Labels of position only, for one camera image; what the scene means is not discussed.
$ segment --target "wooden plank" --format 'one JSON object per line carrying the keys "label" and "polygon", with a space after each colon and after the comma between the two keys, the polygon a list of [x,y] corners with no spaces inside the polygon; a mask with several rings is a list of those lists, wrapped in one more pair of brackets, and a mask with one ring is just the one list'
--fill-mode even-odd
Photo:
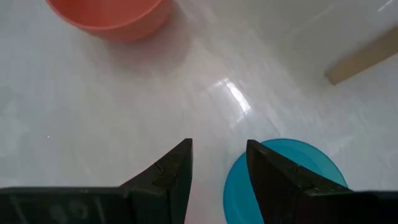
{"label": "wooden plank", "polygon": [[336,85],[396,53],[398,53],[398,26],[339,61],[326,72],[326,76]]}

